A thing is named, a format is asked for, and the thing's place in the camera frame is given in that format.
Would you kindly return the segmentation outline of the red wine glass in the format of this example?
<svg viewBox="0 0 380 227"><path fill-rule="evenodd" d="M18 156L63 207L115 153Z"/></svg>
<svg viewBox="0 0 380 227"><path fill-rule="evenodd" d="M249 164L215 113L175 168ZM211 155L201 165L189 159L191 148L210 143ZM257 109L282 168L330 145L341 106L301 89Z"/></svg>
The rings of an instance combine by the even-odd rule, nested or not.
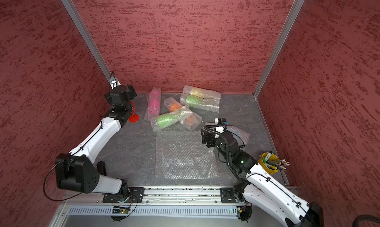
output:
<svg viewBox="0 0 380 227"><path fill-rule="evenodd" d="M132 106L132 112L131 112L131 116L129 117L128 120L130 123L136 123L140 119L140 117L139 117L139 115L137 115L135 113L134 103L132 101L130 101L130 102L131 102L131 106Z"/></svg>

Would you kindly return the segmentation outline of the pink glass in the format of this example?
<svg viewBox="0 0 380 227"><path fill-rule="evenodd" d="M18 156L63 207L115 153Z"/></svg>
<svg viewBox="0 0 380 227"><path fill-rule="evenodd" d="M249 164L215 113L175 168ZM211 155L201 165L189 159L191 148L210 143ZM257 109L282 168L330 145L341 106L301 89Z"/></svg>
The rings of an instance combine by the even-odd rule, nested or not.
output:
<svg viewBox="0 0 380 227"><path fill-rule="evenodd" d="M153 87L151 92L146 95L147 109L145 111L144 120L150 121L159 116L161 106L161 89Z"/></svg>

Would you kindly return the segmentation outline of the clear bubble wrap sheet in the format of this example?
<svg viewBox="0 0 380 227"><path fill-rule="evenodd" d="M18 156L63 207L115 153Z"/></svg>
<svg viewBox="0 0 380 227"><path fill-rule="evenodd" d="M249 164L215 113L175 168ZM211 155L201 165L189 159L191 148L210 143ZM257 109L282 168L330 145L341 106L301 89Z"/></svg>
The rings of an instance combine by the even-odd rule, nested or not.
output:
<svg viewBox="0 0 380 227"><path fill-rule="evenodd" d="M200 132L159 131L155 174L162 179L210 179L220 172L213 148L202 143Z"/></svg>

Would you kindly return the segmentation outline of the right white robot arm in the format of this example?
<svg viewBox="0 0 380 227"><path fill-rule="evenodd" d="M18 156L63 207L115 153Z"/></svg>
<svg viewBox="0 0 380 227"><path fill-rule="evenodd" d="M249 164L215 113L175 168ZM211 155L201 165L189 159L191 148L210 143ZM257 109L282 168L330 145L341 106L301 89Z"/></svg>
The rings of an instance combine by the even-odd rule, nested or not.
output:
<svg viewBox="0 0 380 227"><path fill-rule="evenodd" d="M204 126L202 143L222 155L223 162L236 177L235 200L250 203L264 210L284 227L322 227L323 209L292 193L264 170L259 162L241 149L232 132L221 125Z"/></svg>

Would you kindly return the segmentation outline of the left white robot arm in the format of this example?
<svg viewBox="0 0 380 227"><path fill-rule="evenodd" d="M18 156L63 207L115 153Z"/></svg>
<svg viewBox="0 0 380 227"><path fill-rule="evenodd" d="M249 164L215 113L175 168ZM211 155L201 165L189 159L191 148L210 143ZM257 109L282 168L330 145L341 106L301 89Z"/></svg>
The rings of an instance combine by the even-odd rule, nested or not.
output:
<svg viewBox="0 0 380 227"><path fill-rule="evenodd" d="M54 162L56 185L59 189L80 193L108 193L128 197L125 181L107 176L95 166L97 156L108 141L134 114L132 85L116 85L105 95L112 105L99 125L77 147L59 154Z"/></svg>

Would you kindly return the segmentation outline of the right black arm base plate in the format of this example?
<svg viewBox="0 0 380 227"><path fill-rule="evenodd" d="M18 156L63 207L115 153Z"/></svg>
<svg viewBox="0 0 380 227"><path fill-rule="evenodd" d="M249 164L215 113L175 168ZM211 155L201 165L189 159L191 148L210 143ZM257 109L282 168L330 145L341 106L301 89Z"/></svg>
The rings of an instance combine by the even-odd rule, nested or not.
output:
<svg viewBox="0 0 380 227"><path fill-rule="evenodd" d="M221 202L224 204L246 204L243 195L232 187L220 188Z"/></svg>

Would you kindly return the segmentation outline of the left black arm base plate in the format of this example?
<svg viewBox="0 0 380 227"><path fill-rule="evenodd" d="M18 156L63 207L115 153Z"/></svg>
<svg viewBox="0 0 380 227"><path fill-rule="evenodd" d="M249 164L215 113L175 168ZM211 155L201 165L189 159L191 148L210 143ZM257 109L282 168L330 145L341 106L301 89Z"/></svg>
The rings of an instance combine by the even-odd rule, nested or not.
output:
<svg viewBox="0 0 380 227"><path fill-rule="evenodd" d="M122 188L118 194L105 193L103 203L141 203L143 199L144 187Z"/></svg>

